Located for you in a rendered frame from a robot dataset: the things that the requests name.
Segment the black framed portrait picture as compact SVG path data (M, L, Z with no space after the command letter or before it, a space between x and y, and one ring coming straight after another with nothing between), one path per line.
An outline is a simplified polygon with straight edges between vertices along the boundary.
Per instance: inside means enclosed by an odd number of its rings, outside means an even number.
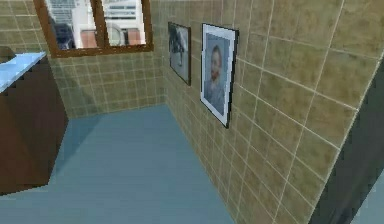
M239 31L202 24L200 100L229 128Z

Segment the dark framed grey picture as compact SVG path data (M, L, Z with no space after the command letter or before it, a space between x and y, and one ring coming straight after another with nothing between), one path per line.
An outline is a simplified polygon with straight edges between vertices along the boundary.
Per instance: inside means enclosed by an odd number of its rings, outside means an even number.
M191 28L174 22L168 23L169 65L177 76L191 85Z

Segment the brown framed window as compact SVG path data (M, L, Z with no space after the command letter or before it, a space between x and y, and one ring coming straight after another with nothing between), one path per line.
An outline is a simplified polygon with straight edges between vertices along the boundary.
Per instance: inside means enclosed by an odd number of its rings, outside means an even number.
M53 58L150 52L149 0L32 0Z

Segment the dark brown cabinet pale top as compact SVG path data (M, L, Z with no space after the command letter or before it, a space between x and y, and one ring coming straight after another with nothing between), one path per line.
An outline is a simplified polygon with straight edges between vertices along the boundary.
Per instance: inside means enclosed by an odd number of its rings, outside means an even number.
M49 182L67 124L46 54L0 46L0 196Z

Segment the dark grey door frame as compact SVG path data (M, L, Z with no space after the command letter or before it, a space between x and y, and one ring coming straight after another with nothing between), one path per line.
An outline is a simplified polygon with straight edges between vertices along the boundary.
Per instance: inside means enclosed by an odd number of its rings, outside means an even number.
M384 57L308 224L351 224L384 170Z

